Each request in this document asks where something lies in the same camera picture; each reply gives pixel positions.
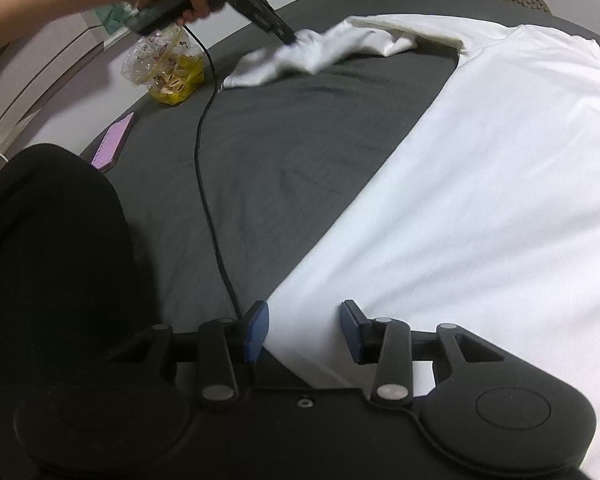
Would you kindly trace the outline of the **person black clothed leg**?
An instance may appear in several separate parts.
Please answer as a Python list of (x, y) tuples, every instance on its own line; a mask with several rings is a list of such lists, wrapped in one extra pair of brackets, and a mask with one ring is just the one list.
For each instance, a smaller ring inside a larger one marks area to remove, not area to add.
[(0, 479), (166, 479), (188, 414), (120, 200), (56, 145), (0, 171)]

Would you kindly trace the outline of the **clear snack bag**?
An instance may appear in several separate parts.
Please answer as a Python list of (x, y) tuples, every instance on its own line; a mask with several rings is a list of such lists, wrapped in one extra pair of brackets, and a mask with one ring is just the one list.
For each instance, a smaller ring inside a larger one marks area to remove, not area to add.
[(157, 102), (178, 105), (204, 82), (204, 52), (182, 26), (170, 25), (137, 40), (121, 73)]

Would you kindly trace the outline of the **smartphone with pink screen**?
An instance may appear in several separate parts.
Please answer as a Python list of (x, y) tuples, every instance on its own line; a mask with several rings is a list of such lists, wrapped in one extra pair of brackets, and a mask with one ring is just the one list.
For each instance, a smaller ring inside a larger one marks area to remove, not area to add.
[(131, 132), (134, 119), (134, 113), (126, 114), (107, 129), (91, 160), (91, 165), (95, 169), (106, 172), (116, 164)]

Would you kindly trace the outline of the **white long-sleeve shirt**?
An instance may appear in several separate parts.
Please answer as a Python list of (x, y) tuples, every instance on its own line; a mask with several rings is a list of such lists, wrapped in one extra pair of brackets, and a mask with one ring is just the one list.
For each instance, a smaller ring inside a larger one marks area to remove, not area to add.
[(274, 290), (265, 347), (314, 387), (353, 387), (341, 301), (415, 330), (463, 326), (579, 389), (600, 479), (600, 45), (561, 30), (351, 16), (245, 55), (225, 88), (275, 86), (349, 53), (428, 39), (456, 69), (416, 126)]

